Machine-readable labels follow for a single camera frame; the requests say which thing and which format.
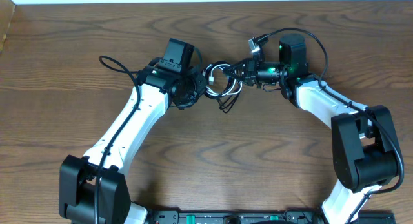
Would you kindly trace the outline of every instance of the black joint motor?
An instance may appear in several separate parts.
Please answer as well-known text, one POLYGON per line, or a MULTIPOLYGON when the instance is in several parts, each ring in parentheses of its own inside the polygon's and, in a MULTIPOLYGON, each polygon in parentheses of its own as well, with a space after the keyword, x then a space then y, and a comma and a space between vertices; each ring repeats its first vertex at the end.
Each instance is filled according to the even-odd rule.
POLYGON ((289 79, 308 75, 307 48, 301 34, 288 34, 279 40, 279 60, 287 66, 289 79))
MULTIPOLYGON (((67 156, 60 168, 59 214, 72 223, 94 223, 95 185, 88 183, 96 176, 96 165, 88 158, 67 156)), ((125 176, 117 167, 103 169, 99 190, 99 223, 124 223, 130 208, 125 176)))
POLYGON ((191 44, 170 39, 165 55, 157 65, 148 65, 139 72, 139 82, 167 93, 169 106, 173 102, 180 110, 191 107, 205 93, 207 85, 200 68, 190 66, 194 49, 191 44))
MULTIPOLYGON (((399 143, 390 111, 384 106, 368 108, 393 139, 399 143)), ((377 127, 368 127, 361 114, 340 114, 331 118, 333 162, 337 177, 344 187, 360 192, 372 185, 387 185, 399 174, 395 152, 377 127), (360 134, 374 138, 374 143, 363 146, 360 134)))

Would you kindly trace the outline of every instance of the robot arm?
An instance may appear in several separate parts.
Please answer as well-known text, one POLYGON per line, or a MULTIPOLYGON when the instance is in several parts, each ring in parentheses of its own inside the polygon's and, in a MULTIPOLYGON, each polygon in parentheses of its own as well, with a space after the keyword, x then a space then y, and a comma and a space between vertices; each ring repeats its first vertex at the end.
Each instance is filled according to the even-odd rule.
POLYGON ((101 175, 96 221, 106 224, 142 224, 145 221, 147 210, 131 203, 125 177, 144 138, 171 103, 183 110, 204 94, 206 79, 198 68, 189 65, 193 51, 192 45, 171 39, 164 57, 153 61, 155 63, 151 61, 138 72, 138 86, 104 136, 82 158, 69 155, 63 161, 59 186, 62 217, 76 224, 95 223, 96 186, 89 181, 101 175), (113 144, 108 146, 114 136, 113 144), (99 169, 105 151, 108 153, 99 169))
MULTIPOLYGON (((164 94, 159 91, 159 88, 147 84, 141 85, 139 89, 141 91, 139 110, 134 113, 120 135, 116 138, 103 165, 103 168, 106 169, 117 167, 118 172, 125 176, 127 176, 130 164, 149 130, 168 109, 168 94, 164 94)), ((83 157, 88 157, 89 163, 99 165, 107 141, 112 138, 116 130, 129 115, 133 106, 136 104, 136 99, 136 89, 134 88, 128 103, 112 126, 110 126, 104 136, 83 155, 83 157)))
MULTIPOLYGON (((298 30, 312 36, 325 52, 319 40, 311 33, 296 28, 283 30, 298 30)), ((396 157, 399 145, 390 112, 381 105, 367 107, 351 101, 328 87, 318 76, 308 72, 304 37, 299 34, 281 37, 280 62, 266 62, 263 45, 268 41, 268 36, 249 40, 253 58, 244 59, 225 68, 223 72, 246 85, 256 85, 257 88, 264 84, 279 84, 285 99, 295 107, 309 111, 332 129, 333 162, 338 181, 322 205, 323 219, 329 224, 344 224, 350 219, 355 220, 358 211, 367 201, 366 196, 387 185, 401 173, 396 157), (358 110, 368 113, 381 123, 386 134, 393 140, 394 148, 383 131, 358 110), (375 143, 363 146, 360 139, 364 137, 374 138, 375 143)))

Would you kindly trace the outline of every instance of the white cable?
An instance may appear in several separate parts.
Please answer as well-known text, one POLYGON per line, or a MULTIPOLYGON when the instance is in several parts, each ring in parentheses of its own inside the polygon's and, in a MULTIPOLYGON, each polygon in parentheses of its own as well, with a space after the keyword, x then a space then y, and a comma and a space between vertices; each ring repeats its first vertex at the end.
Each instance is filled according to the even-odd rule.
MULTIPOLYGON (((212 65, 208 65, 205 70, 208 70, 211 66, 212 66, 212 65)), ((230 65, 229 65, 229 64, 226 64, 226 63, 220 64, 220 65, 216 65, 216 66, 211 70, 210 76, 213 76, 213 73, 214 73, 215 68, 219 68, 220 70, 223 70, 223 69, 221 68, 222 66, 230 66, 230 65)), ((222 94, 222 97, 227 96, 227 95, 236 95, 236 94, 240 93, 241 89, 243 88, 243 84, 242 84, 242 83, 240 83, 240 86, 239 86, 237 92, 231 93, 231 91, 234 89, 236 83, 237 83, 237 81, 234 80, 234 82, 232 83, 231 89, 230 89, 228 92, 222 94)), ((220 95, 219 93, 214 92, 214 91, 213 91, 210 87, 208 87, 208 86, 206 86, 206 92, 207 92, 208 94, 210 94, 211 96, 218 96, 218 95, 220 95)))

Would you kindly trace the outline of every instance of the wood grain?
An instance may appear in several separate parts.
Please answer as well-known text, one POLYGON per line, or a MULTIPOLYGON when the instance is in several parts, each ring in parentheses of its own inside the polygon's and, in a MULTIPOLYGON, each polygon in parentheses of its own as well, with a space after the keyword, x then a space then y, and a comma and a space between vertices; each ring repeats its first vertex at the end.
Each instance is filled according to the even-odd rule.
POLYGON ((13 17, 15 4, 11 0, 0 0, 0 53, 3 51, 3 43, 13 17))
MULTIPOLYGON (((0 222, 68 223, 57 211, 59 166, 103 135, 132 88, 98 56, 139 70, 176 37, 197 46, 205 64, 235 63, 249 56, 252 36, 294 26, 322 40, 332 87, 391 110, 405 182, 367 209, 413 223, 412 15, 413 1, 18 6, 0 57, 0 222)), ((266 46, 274 60, 277 37, 266 46)), ((307 45, 310 69, 320 73, 322 53, 307 45)), ((229 114, 205 97, 171 108, 128 176, 134 201, 182 210, 316 207, 335 182, 330 130, 281 94, 255 88, 229 114)))

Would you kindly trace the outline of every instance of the black base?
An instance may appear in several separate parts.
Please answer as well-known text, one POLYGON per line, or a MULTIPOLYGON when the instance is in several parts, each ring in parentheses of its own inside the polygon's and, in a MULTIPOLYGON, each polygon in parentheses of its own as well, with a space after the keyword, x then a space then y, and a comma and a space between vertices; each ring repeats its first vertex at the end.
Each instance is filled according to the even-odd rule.
MULTIPOLYGON (((229 212, 177 212, 149 210, 145 224, 253 224, 264 221, 265 224, 278 223, 313 223, 316 211, 290 209, 285 212, 268 213, 229 213, 229 212)), ((392 213, 359 213, 359 218, 352 224, 396 224, 392 213)))

